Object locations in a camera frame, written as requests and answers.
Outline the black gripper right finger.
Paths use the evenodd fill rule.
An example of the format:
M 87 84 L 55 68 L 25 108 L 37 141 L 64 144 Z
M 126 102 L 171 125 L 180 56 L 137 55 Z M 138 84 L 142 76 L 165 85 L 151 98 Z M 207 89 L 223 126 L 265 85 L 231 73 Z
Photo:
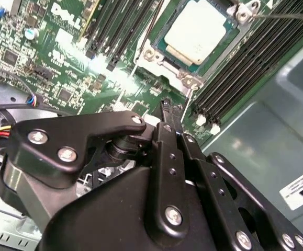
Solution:
M 183 131 L 183 108 L 168 105 L 188 190 L 190 231 L 171 250 L 303 250 L 303 234 L 223 155 L 204 155 Z

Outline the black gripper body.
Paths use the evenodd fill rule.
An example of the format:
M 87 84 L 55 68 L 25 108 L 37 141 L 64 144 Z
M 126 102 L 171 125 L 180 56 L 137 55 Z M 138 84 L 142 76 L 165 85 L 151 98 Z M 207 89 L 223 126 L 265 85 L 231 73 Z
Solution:
M 162 250 L 144 228 L 149 174 L 134 168 L 62 208 L 40 250 Z

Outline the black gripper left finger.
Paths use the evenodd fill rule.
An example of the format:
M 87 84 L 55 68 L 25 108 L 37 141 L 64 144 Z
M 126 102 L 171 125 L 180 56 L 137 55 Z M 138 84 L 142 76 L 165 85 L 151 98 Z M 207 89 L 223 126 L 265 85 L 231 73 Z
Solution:
M 168 111 L 156 125 L 133 111 L 26 120 L 9 137 L 9 187 L 42 234 L 65 206 L 117 176 L 150 169 L 144 227 L 188 229 L 185 167 Z

